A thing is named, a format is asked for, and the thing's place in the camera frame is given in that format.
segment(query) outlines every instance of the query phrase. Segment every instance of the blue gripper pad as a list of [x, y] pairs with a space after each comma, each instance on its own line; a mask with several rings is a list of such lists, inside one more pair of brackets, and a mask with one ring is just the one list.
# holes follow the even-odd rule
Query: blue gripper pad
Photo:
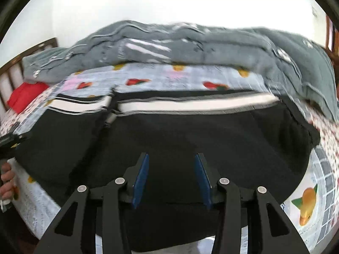
[[150, 166], [150, 159], [148, 154], [145, 154], [145, 157], [143, 158], [138, 176], [135, 180], [134, 186], [133, 186], [133, 199], [132, 199], [132, 206], [133, 208], [137, 208], [139, 205], [142, 193], [144, 191], [144, 186], [147, 180], [149, 166]]
[[195, 175], [199, 183], [200, 192], [201, 192], [202, 199], [204, 201], [204, 205], [206, 205], [207, 208], [210, 209], [212, 207], [211, 185], [207, 179], [207, 175], [201, 163], [199, 155], [195, 156], [194, 170], [195, 170]]

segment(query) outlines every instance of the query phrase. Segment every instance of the metal screw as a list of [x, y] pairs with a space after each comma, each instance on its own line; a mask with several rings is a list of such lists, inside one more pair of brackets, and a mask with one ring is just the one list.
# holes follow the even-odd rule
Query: metal screw
[[262, 193], [262, 194], [265, 194], [267, 192], [267, 189], [264, 186], [259, 186], [258, 187], [258, 192]]
[[229, 184], [229, 179], [227, 179], [227, 178], [225, 178], [225, 177], [222, 177], [220, 180], [219, 180], [219, 182], [221, 183], [221, 184]]
[[86, 187], [85, 185], [80, 185], [80, 186], [78, 187], [78, 192], [80, 192], [80, 193], [85, 192], [86, 189], [87, 189], [87, 187]]
[[125, 182], [125, 179], [123, 177], [118, 177], [116, 180], [115, 180], [115, 183], [116, 184], [123, 184]]

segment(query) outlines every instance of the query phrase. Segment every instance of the red pillow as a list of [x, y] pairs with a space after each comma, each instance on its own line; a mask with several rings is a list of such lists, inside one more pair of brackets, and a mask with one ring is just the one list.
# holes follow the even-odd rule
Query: red pillow
[[17, 114], [22, 113], [23, 110], [46, 89], [48, 89], [48, 85], [42, 82], [35, 84], [24, 82], [12, 92], [7, 104]]

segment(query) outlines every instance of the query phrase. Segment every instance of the white wall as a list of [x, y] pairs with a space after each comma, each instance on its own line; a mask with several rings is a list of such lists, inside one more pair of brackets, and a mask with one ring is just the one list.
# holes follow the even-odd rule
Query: white wall
[[30, 47], [55, 37], [53, 0], [30, 0], [0, 43], [0, 67]]
[[326, 45], [326, 13], [315, 0], [311, 0], [313, 12], [313, 29], [312, 40], [325, 47]]
[[229, 28], [266, 26], [314, 38], [309, 0], [54, 0], [54, 32], [61, 46], [123, 19]]

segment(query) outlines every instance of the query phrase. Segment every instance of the striped fabric edge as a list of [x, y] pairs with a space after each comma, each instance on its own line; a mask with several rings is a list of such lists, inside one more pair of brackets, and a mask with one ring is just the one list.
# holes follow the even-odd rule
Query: striped fabric edge
[[224, 96], [216, 99], [198, 99], [181, 101], [152, 100], [125, 102], [118, 105], [119, 116], [132, 114], [226, 114], [262, 109], [273, 106], [279, 98], [270, 93], [252, 93], [240, 96]]
[[48, 109], [64, 114], [80, 115], [84, 113], [95, 113], [107, 109], [111, 102], [111, 96], [104, 96], [97, 100], [79, 100], [77, 98], [57, 97], [48, 104]]
[[149, 101], [160, 101], [160, 100], [169, 100], [169, 101], [188, 101], [188, 100], [210, 100], [210, 99], [225, 99], [225, 97], [240, 97], [243, 95], [253, 94], [253, 91], [244, 91], [236, 93], [226, 94], [212, 94], [212, 95], [196, 95], [196, 96], [187, 96], [187, 97], [148, 97], [148, 98], [133, 98], [133, 99], [124, 99], [119, 100], [119, 103], [129, 103], [129, 102], [149, 102]]

